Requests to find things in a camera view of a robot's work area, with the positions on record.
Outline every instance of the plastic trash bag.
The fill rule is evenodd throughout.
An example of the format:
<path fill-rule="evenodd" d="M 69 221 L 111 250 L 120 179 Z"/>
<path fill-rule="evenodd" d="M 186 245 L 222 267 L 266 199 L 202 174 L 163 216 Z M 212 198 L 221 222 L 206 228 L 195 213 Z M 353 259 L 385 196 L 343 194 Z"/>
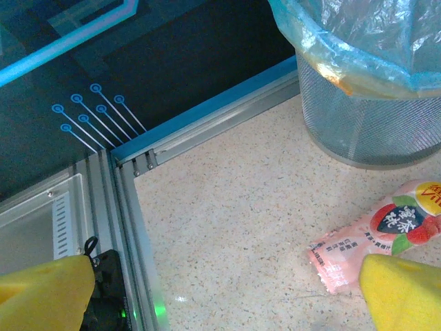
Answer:
<path fill-rule="evenodd" d="M 364 99 L 441 95 L 441 1 L 269 3 L 296 52 L 348 95 Z"/>

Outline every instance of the pink snack package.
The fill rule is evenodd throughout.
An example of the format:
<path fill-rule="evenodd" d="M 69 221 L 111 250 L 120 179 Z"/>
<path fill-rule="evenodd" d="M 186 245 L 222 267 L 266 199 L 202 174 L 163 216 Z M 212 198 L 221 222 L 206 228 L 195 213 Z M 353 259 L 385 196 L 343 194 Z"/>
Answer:
<path fill-rule="evenodd" d="M 314 241 L 307 251 L 330 293 L 358 286 L 368 254 L 397 255 L 441 233 L 441 183 L 409 181 L 354 224 Z"/>

